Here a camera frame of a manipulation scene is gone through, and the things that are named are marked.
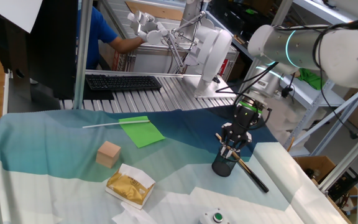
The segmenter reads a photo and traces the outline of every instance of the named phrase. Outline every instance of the green sticky note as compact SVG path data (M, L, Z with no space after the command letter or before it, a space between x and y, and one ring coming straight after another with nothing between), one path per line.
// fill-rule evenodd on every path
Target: green sticky note
M149 118L147 116L140 116L135 118L119 119L119 122L144 121L148 119ZM137 147L147 146L153 142L165 139L165 137L162 136L160 131L158 131L158 129L151 122L120 125Z

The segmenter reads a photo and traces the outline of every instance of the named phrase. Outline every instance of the person's arm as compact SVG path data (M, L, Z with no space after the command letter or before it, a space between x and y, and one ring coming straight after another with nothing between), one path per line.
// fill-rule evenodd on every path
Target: person's arm
M117 50L120 54L126 54L138 48L144 41L140 37L135 37L132 39L122 40L120 37L116 37L109 45Z

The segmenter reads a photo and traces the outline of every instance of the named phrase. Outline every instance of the green light ring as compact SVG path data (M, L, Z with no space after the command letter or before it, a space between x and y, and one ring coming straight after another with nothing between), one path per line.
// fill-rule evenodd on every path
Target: green light ring
M296 30L294 30L294 31L291 33L291 35L288 37L287 43L285 44L285 53L286 53L286 55L287 55L288 61L289 61L293 66L295 66L295 67L297 67L297 68L300 68L299 66L296 66L296 65L291 61L290 56L289 56L289 54L288 54L288 45L290 44L290 39L291 39L292 35L295 33L295 31L296 31Z

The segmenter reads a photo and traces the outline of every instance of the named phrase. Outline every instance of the black cylindrical cup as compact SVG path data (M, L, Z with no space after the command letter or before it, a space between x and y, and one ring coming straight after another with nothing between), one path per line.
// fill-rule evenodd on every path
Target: black cylindrical cup
M228 177L231 174L234 166L236 165L237 160L232 156L226 159L221 156L221 152L218 151L218 154L215 157L215 161L212 163L212 170L215 174L220 175L221 177Z

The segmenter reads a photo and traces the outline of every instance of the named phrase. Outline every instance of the black keyboard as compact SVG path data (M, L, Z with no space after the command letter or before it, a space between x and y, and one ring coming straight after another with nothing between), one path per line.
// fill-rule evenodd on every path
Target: black keyboard
M105 76L85 75L91 90L159 90L161 84L153 76Z

